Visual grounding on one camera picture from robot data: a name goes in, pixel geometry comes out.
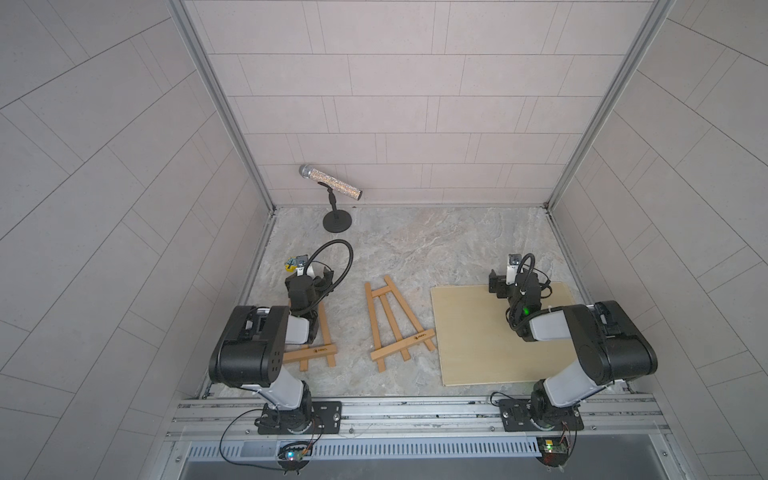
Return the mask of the wooden easel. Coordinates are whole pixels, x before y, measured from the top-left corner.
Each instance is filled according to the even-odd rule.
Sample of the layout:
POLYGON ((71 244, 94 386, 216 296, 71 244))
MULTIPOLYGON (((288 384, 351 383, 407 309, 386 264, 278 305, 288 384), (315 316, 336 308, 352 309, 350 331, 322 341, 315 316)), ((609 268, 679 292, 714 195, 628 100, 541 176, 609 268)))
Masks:
POLYGON ((321 302, 318 306, 319 330, 318 337, 312 344, 305 344, 293 348, 285 353, 283 361, 286 364, 297 364, 300 372, 308 372, 310 366, 323 360, 328 368, 337 366, 336 355, 338 348, 330 335, 325 305, 321 302))
POLYGON ((415 315, 400 289, 389 275, 384 276, 384 285, 374 288, 370 282, 364 283, 364 293, 369 315, 373 350, 371 360, 376 364, 379 373, 386 371, 386 359, 392 355, 400 355, 404 361, 411 359, 410 348, 423 345, 429 352, 435 352, 436 332, 433 328, 425 328, 415 315), (384 315, 385 325, 389 328, 392 342, 385 344, 377 316, 378 310, 384 315), (396 311, 402 313, 410 323, 410 335, 404 334, 396 311))

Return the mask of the plywood board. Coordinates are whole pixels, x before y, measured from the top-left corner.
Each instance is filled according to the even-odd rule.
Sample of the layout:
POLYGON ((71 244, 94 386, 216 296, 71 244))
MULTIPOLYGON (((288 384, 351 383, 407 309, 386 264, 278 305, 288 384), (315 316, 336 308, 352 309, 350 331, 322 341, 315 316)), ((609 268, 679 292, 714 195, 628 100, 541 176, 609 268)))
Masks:
POLYGON ((446 387, 536 382, 576 360, 569 339, 526 342, 506 321, 508 303, 477 286, 431 290, 446 387))

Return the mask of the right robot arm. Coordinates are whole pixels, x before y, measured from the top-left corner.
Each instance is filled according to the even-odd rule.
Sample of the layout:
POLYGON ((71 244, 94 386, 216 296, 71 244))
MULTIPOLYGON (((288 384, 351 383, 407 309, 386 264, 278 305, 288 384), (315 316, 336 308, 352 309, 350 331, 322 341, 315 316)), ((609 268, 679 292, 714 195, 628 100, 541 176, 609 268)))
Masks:
POLYGON ((542 291, 548 286, 525 266, 512 282, 489 274, 489 292, 508 300, 507 322, 520 338, 529 343, 569 340, 576 353, 561 372, 537 381, 528 400, 497 403, 507 432, 580 431, 581 401, 617 380, 651 375, 658 368, 650 343, 617 302, 545 308, 542 291))

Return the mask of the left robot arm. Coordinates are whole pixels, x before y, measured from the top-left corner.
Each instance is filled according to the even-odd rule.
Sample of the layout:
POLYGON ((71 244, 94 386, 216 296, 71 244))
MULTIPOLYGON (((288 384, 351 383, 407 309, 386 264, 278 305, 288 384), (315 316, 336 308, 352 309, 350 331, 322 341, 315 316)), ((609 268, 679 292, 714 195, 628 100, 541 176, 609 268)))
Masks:
POLYGON ((266 402, 258 433, 318 434, 339 431, 341 404, 315 402, 306 382, 283 368, 285 347, 310 345, 319 327, 318 305, 331 291, 334 272, 311 267, 286 279, 287 306, 233 309, 209 363, 209 378, 259 394, 266 402))

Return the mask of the glitter microphone on stand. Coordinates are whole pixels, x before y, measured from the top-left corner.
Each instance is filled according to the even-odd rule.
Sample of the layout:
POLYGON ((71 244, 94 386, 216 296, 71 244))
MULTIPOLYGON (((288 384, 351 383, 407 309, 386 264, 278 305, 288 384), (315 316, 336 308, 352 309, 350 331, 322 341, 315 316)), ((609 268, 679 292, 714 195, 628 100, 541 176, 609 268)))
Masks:
POLYGON ((303 178, 324 187, 328 193, 331 211, 323 218, 325 230, 330 233, 342 233, 348 230, 352 225, 352 217, 349 212, 338 208, 336 194, 359 201, 363 191, 308 164, 301 165, 299 173, 303 178))

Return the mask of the right circuit board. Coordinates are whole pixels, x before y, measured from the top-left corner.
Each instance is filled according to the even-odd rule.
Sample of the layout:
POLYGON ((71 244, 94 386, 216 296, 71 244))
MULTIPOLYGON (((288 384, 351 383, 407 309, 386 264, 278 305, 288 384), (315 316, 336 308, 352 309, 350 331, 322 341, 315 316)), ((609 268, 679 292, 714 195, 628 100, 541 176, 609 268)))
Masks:
POLYGON ((538 437, 537 446, 541 453, 537 460, 546 467, 560 468, 570 458, 571 448, 565 439, 538 437))

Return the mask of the circuit board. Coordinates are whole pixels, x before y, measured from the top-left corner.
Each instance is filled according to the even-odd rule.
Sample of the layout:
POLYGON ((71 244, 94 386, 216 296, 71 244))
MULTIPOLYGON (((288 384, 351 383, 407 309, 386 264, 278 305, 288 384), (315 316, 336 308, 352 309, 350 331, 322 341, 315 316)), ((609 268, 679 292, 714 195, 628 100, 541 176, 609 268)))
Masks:
POLYGON ((565 439, 538 437, 537 446, 541 453, 537 460, 546 467, 560 468, 570 458, 571 448, 565 439))
POLYGON ((292 442, 282 446, 277 453, 277 463, 285 474, 299 472, 309 464, 310 444, 308 442, 292 442))

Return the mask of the left circuit board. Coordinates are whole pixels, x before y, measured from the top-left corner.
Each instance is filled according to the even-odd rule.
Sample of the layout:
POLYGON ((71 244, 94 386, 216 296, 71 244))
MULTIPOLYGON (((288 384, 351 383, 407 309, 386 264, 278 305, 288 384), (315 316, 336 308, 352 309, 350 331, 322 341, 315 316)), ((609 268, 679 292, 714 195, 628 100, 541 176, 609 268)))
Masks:
POLYGON ((299 472, 309 464, 310 444, 308 442, 292 442, 282 446, 277 453, 277 463, 285 474, 299 472))

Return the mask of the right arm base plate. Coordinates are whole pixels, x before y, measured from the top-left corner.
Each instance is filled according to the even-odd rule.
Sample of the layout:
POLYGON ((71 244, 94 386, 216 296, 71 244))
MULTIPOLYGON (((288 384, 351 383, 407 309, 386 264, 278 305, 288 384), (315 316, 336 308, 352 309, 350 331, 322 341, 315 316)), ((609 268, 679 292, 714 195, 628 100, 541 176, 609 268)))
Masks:
POLYGON ((582 431, 578 406, 555 407, 543 399, 504 398, 497 402, 506 432, 582 431))

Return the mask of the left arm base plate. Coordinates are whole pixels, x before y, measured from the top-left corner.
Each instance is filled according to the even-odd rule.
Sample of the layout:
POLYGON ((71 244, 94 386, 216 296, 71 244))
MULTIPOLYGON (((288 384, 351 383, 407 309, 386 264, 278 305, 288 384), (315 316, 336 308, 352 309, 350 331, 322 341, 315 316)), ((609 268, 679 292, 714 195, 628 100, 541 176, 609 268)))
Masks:
POLYGON ((254 422, 260 435, 338 434, 343 404, 339 401, 315 401, 288 411, 265 405, 254 422))

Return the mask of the aluminium mounting rail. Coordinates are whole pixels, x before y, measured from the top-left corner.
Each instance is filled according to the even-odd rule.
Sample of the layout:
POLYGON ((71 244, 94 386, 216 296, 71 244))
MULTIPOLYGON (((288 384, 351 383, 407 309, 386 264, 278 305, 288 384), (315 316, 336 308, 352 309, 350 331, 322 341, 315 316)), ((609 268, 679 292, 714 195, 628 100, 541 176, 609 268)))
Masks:
MULTIPOLYGON (((510 414, 487 396, 344 397, 337 434, 324 439, 501 437, 510 414)), ((162 440, 253 438, 263 403, 255 398, 209 398, 177 404, 162 440)), ((667 420, 651 394, 598 394, 579 407, 585 435, 666 434, 667 420)))

